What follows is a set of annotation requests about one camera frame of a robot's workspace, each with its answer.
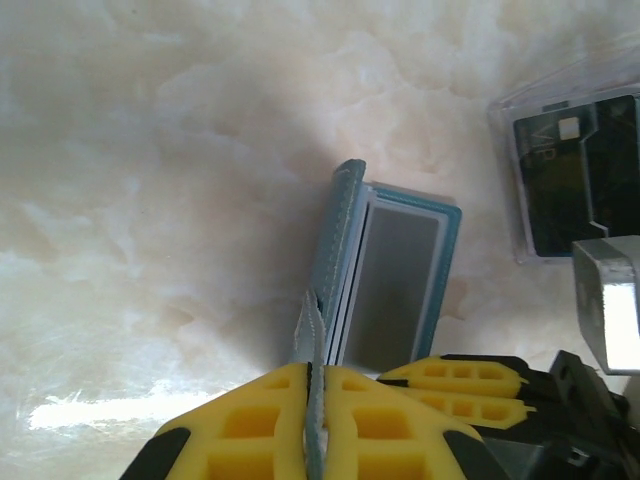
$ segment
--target marble surface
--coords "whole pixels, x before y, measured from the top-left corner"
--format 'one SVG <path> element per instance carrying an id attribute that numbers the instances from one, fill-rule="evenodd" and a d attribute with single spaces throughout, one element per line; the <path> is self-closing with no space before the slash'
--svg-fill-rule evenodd
<path id="1" fill-rule="evenodd" d="M 351 157 L 464 212 L 436 353 L 593 362 L 570 267 L 511 259 L 485 108 L 639 21 L 616 0 L 1 1 L 0 476 L 118 478 L 165 420 L 282 364 Z"/>

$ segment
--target card holder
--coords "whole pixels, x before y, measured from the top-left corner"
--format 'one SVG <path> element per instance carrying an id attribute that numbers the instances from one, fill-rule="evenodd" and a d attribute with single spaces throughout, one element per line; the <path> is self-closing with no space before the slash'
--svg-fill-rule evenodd
<path id="1" fill-rule="evenodd" d="M 379 373 L 429 354 L 461 219 L 459 208 L 363 183 L 336 169 L 311 274 L 325 321 L 324 360 Z M 293 360 L 306 358 L 303 319 Z"/>

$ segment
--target black card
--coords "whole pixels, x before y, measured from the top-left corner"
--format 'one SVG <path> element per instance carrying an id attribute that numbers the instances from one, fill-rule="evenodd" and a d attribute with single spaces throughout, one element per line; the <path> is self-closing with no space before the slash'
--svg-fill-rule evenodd
<path id="1" fill-rule="evenodd" d="M 626 95 L 514 122 L 537 255 L 568 256 L 576 240 L 640 234 L 636 119 L 636 99 Z"/>

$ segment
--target open case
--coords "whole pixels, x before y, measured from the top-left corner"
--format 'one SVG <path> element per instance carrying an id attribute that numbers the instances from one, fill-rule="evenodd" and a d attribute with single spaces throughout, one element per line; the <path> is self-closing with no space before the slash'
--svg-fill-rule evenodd
<path id="1" fill-rule="evenodd" d="M 325 363 L 374 374 L 429 354 L 461 212 L 363 183 L 365 167 L 349 160 L 334 173 L 311 286 Z M 313 333 L 299 325 L 299 352 Z"/>

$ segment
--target clear plastic case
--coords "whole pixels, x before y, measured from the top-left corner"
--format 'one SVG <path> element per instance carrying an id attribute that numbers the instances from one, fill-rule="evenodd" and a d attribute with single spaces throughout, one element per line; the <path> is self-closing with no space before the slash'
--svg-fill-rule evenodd
<path id="1" fill-rule="evenodd" d="M 518 262 L 640 234 L 640 49 L 570 65 L 488 109 Z"/>

